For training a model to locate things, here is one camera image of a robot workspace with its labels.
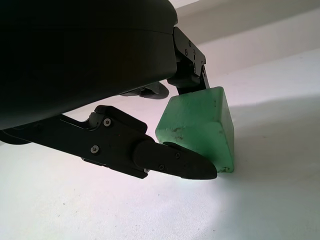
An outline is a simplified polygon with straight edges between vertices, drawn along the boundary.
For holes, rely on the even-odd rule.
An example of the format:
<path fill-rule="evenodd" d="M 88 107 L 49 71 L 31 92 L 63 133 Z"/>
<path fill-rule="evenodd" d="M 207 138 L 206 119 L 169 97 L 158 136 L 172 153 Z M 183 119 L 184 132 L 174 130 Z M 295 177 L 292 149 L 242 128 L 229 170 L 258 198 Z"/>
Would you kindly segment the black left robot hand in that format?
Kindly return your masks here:
<path fill-rule="evenodd" d="M 66 113 L 113 96 L 167 97 L 209 88 L 204 54 L 177 27 L 168 0 L 3 0 L 0 139 L 35 143 L 144 179 L 217 177 L 213 163 L 147 125 L 99 105 L 85 121 Z"/>

